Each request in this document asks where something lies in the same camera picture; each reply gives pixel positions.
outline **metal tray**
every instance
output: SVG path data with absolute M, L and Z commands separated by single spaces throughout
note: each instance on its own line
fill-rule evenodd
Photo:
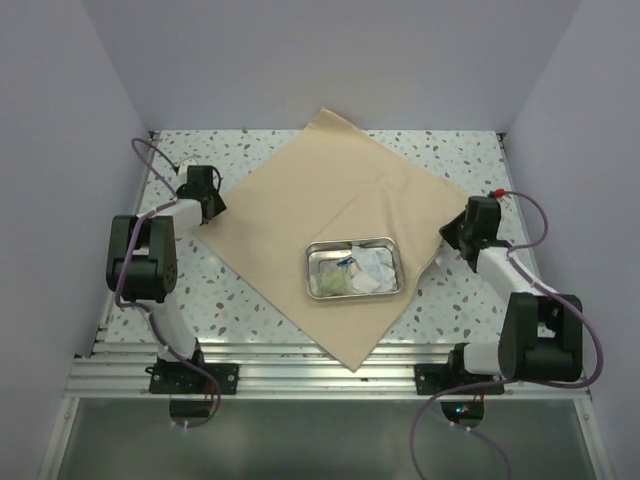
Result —
M 313 294 L 311 289 L 311 277 L 322 271 L 326 267 L 327 262 L 334 264 L 342 259 L 351 256 L 353 246 L 362 248 L 383 248 L 391 253 L 393 261 L 393 269 L 396 272 L 396 289 L 390 292 L 374 292 L 374 293 L 354 293 L 350 295 L 333 295 L 328 297 L 318 297 Z M 362 297 L 379 297 L 387 295 L 395 295 L 404 288 L 404 271 L 402 270 L 402 262 L 400 261 L 400 251 L 398 245 L 391 238 L 360 238 L 355 240 L 339 240 L 327 242 L 314 242 L 307 247 L 307 291 L 315 300 L 338 300 L 343 298 L 362 298 Z

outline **beige cloth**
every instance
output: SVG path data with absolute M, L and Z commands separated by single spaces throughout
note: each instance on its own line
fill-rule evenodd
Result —
M 224 195 L 198 236 L 269 302 L 355 371 L 405 310 L 467 195 L 387 150 L 338 115 L 307 127 Z M 314 241 L 391 237 L 406 286 L 380 299 L 318 302 L 307 293 Z

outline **black mounting bracket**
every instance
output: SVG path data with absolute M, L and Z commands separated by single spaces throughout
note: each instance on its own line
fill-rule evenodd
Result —
M 221 395 L 235 395 L 240 366 L 235 363 L 204 363 L 201 350 L 196 350 L 190 363 L 204 370 L 218 381 Z M 157 395 L 209 394 L 206 379 L 180 362 L 158 359 L 145 372 L 151 375 L 149 393 Z
M 450 388 L 471 385 L 472 383 L 490 382 L 493 380 L 491 375 L 476 375 L 464 370 L 464 346 L 464 343 L 456 345 L 453 350 L 449 352 L 449 359 L 444 365 L 433 363 L 419 363 L 414 365 L 414 381 L 418 395 L 435 395 Z M 467 390 L 458 395 L 475 395 L 481 393 L 485 395 L 502 395 L 504 393 L 504 387 L 500 385 L 477 391 Z

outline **purple cable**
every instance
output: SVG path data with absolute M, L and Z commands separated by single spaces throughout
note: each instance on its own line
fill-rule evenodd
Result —
M 602 369 L 604 368 L 604 352 L 602 348 L 602 343 L 600 342 L 600 338 L 598 337 L 596 329 L 594 328 L 594 326 L 591 324 L 591 322 L 585 316 L 584 313 L 582 313 L 580 310 L 578 310 L 575 306 L 573 306 L 570 302 L 562 298 L 557 293 L 551 291 L 546 286 L 540 284 L 537 279 L 529 275 L 527 271 L 524 268 L 522 268 L 520 263 L 516 260 L 516 258 L 513 255 L 513 253 L 517 250 L 536 247 L 542 243 L 542 241 L 546 238 L 547 233 L 549 232 L 549 220 L 547 219 L 547 214 L 545 213 L 542 206 L 533 198 L 531 198 L 529 195 L 526 195 L 520 192 L 513 192 L 513 191 L 505 191 L 504 194 L 518 196 L 526 200 L 529 200 L 536 207 L 538 212 L 540 212 L 540 216 L 542 217 L 542 221 L 544 223 L 544 231 L 542 232 L 542 235 L 538 240 L 526 245 L 516 245 L 514 247 L 511 247 L 507 251 L 507 259 L 509 260 L 509 263 L 522 276 L 522 278 L 524 278 L 527 282 L 529 282 L 533 286 L 533 288 L 547 295 L 548 297 L 552 298 L 556 302 L 560 303 L 567 310 L 569 310 L 571 313 L 573 313 L 584 325 L 584 327 L 587 329 L 587 331 L 589 332 L 589 335 L 591 335 L 591 340 L 593 341 L 593 345 L 595 346 L 595 350 L 596 350 L 596 366 L 589 378 L 586 378 L 585 380 L 578 383 L 558 383 L 558 382 L 532 382 L 532 383 L 546 385 L 548 387 L 556 387 L 556 388 L 564 388 L 564 389 L 577 389 L 577 388 L 588 387 L 589 385 L 593 384 L 593 382 L 595 382 L 598 379 L 598 377 L 600 377 L 600 375 L 602 374 Z
M 544 385 L 544 386 L 547 386 L 547 387 L 556 387 L 556 388 L 564 388 L 564 389 L 579 389 L 579 388 L 588 387 L 588 386 L 592 385 L 600 377 L 600 375 L 602 374 L 602 369 L 604 367 L 604 352 L 603 352 L 603 349 L 602 349 L 602 343 L 600 342 L 600 339 L 598 337 L 598 334 L 595 331 L 595 328 L 593 327 L 593 325 L 591 324 L 589 319 L 587 319 L 587 317 L 580 310 L 578 310 L 576 307 L 574 307 L 571 303 L 569 303 L 567 300 L 562 298 L 557 293 L 551 291 L 550 289 L 548 289 L 544 285 L 540 284 L 537 279 L 535 279 L 531 275 L 529 275 L 527 273 L 527 271 L 517 261 L 516 257 L 514 256 L 514 252 L 516 252 L 517 250 L 523 250 L 523 249 L 526 249 L 526 248 L 537 247 L 538 245 L 540 245 L 544 241 L 545 238 L 547 238 L 547 234 L 549 233 L 549 219 L 547 218 L 547 214 L 545 213 L 544 209 L 542 208 L 542 205 L 540 205 L 534 198 L 530 197 L 527 194 L 520 193 L 520 192 L 514 192 L 514 191 L 505 191 L 504 195 L 522 197 L 522 198 L 528 200 L 529 202 L 531 202 L 531 204 L 533 204 L 533 206 L 536 207 L 538 212 L 540 212 L 540 216 L 542 217 L 542 222 L 543 222 L 543 225 L 544 225 L 543 232 L 542 232 L 542 235 L 540 235 L 540 238 L 538 238 L 537 240 L 535 240 L 535 241 L 533 241 L 531 243 L 527 243 L 527 244 L 523 244 L 523 245 L 515 245 L 515 246 L 513 246 L 513 247 L 511 247 L 511 248 L 509 248 L 507 250 L 507 259 L 508 259 L 509 263 L 522 276 L 522 278 L 524 278 L 527 282 L 529 282 L 536 290 L 538 290 L 539 292 L 543 293 L 544 295 L 547 295 L 548 297 L 552 298 L 556 302 L 558 302 L 561 305 L 563 305 L 571 313 L 573 313 L 580 320 L 580 322 L 582 322 L 584 327 L 589 332 L 589 335 L 591 335 L 591 339 L 593 340 L 593 344 L 594 344 L 595 350 L 596 350 L 596 366 L 595 366 L 594 371 L 591 374 L 591 376 L 588 377 L 587 379 L 585 379 L 585 380 L 583 380 L 581 382 L 578 382 L 578 383 L 558 383 L 558 382 L 532 382 L 532 383 L 536 383 L 536 384 L 539 384 L 539 385 Z M 427 410 L 427 408 L 429 408 L 429 405 L 431 405 L 436 399 L 438 399 L 438 398 L 440 398 L 442 396 L 445 396 L 445 395 L 452 395 L 452 394 L 455 394 L 455 393 L 464 392 L 466 390 L 475 390 L 475 389 L 478 389 L 478 388 L 490 388 L 490 387 L 494 387 L 494 386 L 498 386 L 498 385 L 506 385 L 508 383 L 513 383 L 513 382 L 514 382 L 514 380 L 498 380 L 498 381 L 495 381 L 495 382 L 483 382 L 483 383 L 475 383 L 475 384 L 472 384 L 472 385 L 463 385 L 463 386 L 460 386 L 460 387 L 452 388 L 450 390 L 445 390 L 445 391 L 439 392 L 439 393 L 433 395 L 431 398 L 429 398 L 426 402 L 424 402 L 422 404 L 422 406 L 420 407 L 420 410 L 418 410 L 418 413 L 416 414 L 415 418 L 413 419 L 413 422 L 411 423 L 411 430 L 410 430 L 410 433 L 409 433 L 409 449 L 410 449 L 410 452 L 411 452 L 411 462 L 413 463 L 413 466 L 416 469 L 416 472 L 418 473 L 418 475 L 420 476 L 420 478 L 422 480 L 427 480 L 427 477 L 422 472 L 422 470 L 420 469 L 420 465 L 418 464 L 418 458 L 417 458 L 416 452 L 415 452 L 415 433 L 416 433 L 416 429 L 417 429 L 417 426 L 418 426 L 418 422 L 420 421 L 420 418 L 422 417 L 424 412 Z M 498 452 L 500 453 L 500 455 L 504 459 L 505 464 L 507 466 L 507 477 L 509 478 L 509 480 L 511 480 L 513 478 L 513 468 L 511 466 L 511 462 L 510 462 L 509 458 L 507 457 L 507 454 L 506 454 L 505 450 L 502 448 L 502 446 L 500 446 L 496 441 L 494 441 L 493 439 L 491 439 L 486 434 L 484 434 L 484 433 L 482 433 L 480 431 L 472 429 L 471 433 L 475 434 L 476 436 L 478 436 L 478 437 L 482 438 L 483 440 L 485 440 L 486 442 L 490 443 L 491 445 L 493 445 L 493 447 L 496 450 L 498 450 Z
M 167 188 L 169 189 L 169 191 L 172 193 L 172 195 L 174 196 L 174 199 L 163 204 L 160 205 L 159 207 L 157 207 L 154 210 L 151 210 L 147 213 L 145 213 L 144 215 L 141 215 L 140 217 L 138 217 L 138 220 L 136 221 L 134 227 L 133 227 L 133 231 L 131 232 L 131 240 L 129 240 L 129 245 L 127 246 L 127 253 L 125 255 L 124 261 L 122 263 L 122 269 L 120 270 L 120 275 L 118 276 L 118 283 L 116 285 L 116 291 L 115 291 L 115 303 L 118 307 L 120 308 L 137 308 L 139 310 L 141 310 L 142 312 L 145 312 L 148 314 L 148 318 L 149 318 L 149 325 L 151 326 L 151 331 L 153 332 L 153 335 L 156 337 L 156 339 L 158 340 L 158 342 L 167 349 L 167 351 L 173 355 L 176 360 L 178 360 L 181 364 L 183 364 L 185 367 L 189 368 L 190 370 L 202 375 L 204 378 L 206 378 L 215 388 L 215 394 L 216 394 L 216 402 L 213 406 L 213 408 L 211 409 L 211 412 L 209 413 L 209 415 L 200 421 L 194 422 L 194 423 L 188 423 L 185 421 L 185 423 L 183 423 L 181 426 L 184 428 L 196 428 L 199 426 L 204 425 L 205 423 L 207 423 L 209 420 L 211 420 L 211 418 L 213 418 L 213 416 L 216 414 L 216 412 L 218 411 L 218 409 L 220 408 L 220 403 L 222 401 L 222 397 L 220 394 L 221 388 L 220 388 L 220 384 L 218 383 L 218 381 L 211 375 L 209 374 L 209 372 L 196 367 L 195 365 L 193 365 L 189 359 L 183 357 L 182 355 L 180 355 L 171 345 L 169 345 L 166 340 L 164 339 L 164 337 L 162 336 L 162 334 L 160 333 L 158 326 L 156 324 L 155 318 L 153 316 L 153 313 L 151 312 L 151 309 L 139 302 L 129 302 L 129 303 L 123 303 L 122 302 L 122 290 L 124 289 L 124 283 L 125 283 L 125 279 L 127 278 L 127 273 L 129 271 L 129 266 L 131 265 L 131 260 L 133 258 L 133 252 L 135 250 L 135 246 L 136 243 L 138 241 L 138 236 L 140 235 L 140 230 L 142 229 L 142 225 L 144 223 L 145 220 L 147 220 L 148 218 L 152 217 L 153 215 L 175 205 L 177 203 L 177 199 L 176 197 L 176 192 L 173 189 L 173 187 L 171 187 L 171 185 L 169 184 L 169 182 L 155 169 L 153 168 L 153 166 L 151 165 L 151 163 L 144 158 L 144 156 L 137 150 L 136 148 L 136 142 L 141 142 L 145 145 L 147 145 L 148 147 L 152 148 L 154 151 L 158 152 L 160 155 L 162 155 L 163 157 L 166 157 L 166 155 L 157 147 L 155 147 L 154 145 L 150 144 L 149 142 L 142 140 L 140 138 L 134 138 L 131 140 L 131 146 L 133 147 L 134 151 L 136 152 L 136 154 L 138 155 L 138 158 L 140 158 L 140 160 L 147 166 L 147 168 L 149 170 L 151 170 L 156 177 L 158 177 L 158 179 L 163 182 Z
M 153 143 L 151 142 L 147 142 L 146 140 L 142 139 L 142 138 L 132 138 L 131 139 L 131 148 L 133 148 L 133 151 L 136 152 L 136 155 L 138 156 L 138 158 L 140 159 L 140 161 L 142 163 L 145 164 L 145 166 L 151 171 L 153 172 L 153 174 L 156 176 L 156 178 L 158 180 L 160 180 L 162 183 L 164 183 L 165 187 L 167 187 L 167 189 L 171 192 L 171 195 L 173 195 L 173 197 L 177 197 L 178 194 L 176 193 L 175 188 L 173 188 L 171 186 L 171 184 L 169 183 L 169 181 L 164 178 L 160 172 L 158 172 L 155 168 L 153 168 L 153 165 L 151 165 L 151 162 L 149 160 L 146 159 L 146 157 L 143 155 L 143 153 L 138 150 L 138 146 L 136 145 L 136 143 L 142 143 L 143 145 L 146 145 L 148 148 L 150 148 L 151 150 L 153 150 L 154 152 L 156 152 L 158 155 L 160 155 L 162 158 L 164 158 L 167 162 L 169 162 L 171 165 L 173 165 L 173 163 L 171 162 L 171 160 L 169 160 L 169 157 L 167 157 L 164 152 L 162 150 L 160 150 L 158 147 L 156 147 Z
M 416 455 L 416 447 L 415 447 L 415 436 L 416 436 L 416 430 L 418 428 L 418 422 L 420 422 L 420 418 L 422 418 L 422 415 L 424 414 L 424 412 L 427 411 L 427 408 L 429 408 L 429 406 L 433 402 L 435 402 L 438 398 L 444 397 L 445 395 L 454 395 L 456 393 L 466 392 L 467 390 L 492 388 L 492 387 L 506 385 L 508 383 L 513 383 L 513 382 L 514 380 L 496 380 L 493 382 L 480 382 L 480 383 L 472 383 L 470 385 L 461 385 L 459 387 L 454 387 L 449 390 L 443 390 L 442 392 L 438 392 L 435 395 L 431 396 L 426 402 L 422 404 L 422 406 L 420 407 L 420 410 L 418 410 L 418 413 L 413 418 L 413 421 L 411 422 L 411 429 L 409 430 L 409 451 L 411 453 L 411 463 L 413 463 L 413 467 L 416 469 L 416 473 L 421 478 L 421 480 L 427 480 L 427 476 L 424 474 L 424 472 L 420 468 L 420 465 L 418 464 L 418 457 Z M 466 427 L 462 425 L 456 424 L 456 426 L 463 430 L 466 430 Z M 473 433 L 475 436 L 480 437 L 486 442 L 490 443 L 498 451 L 498 453 L 500 453 L 500 456 L 504 460 L 504 463 L 507 467 L 507 478 L 509 480 L 513 480 L 513 467 L 511 466 L 511 461 L 509 460 L 509 457 L 507 456 L 507 452 L 505 452 L 504 448 L 502 448 L 502 446 L 500 446 L 497 442 L 495 442 L 490 437 L 488 437 L 487 435 L 485 435 L 480 431 L 471 429 L 470 433 Z

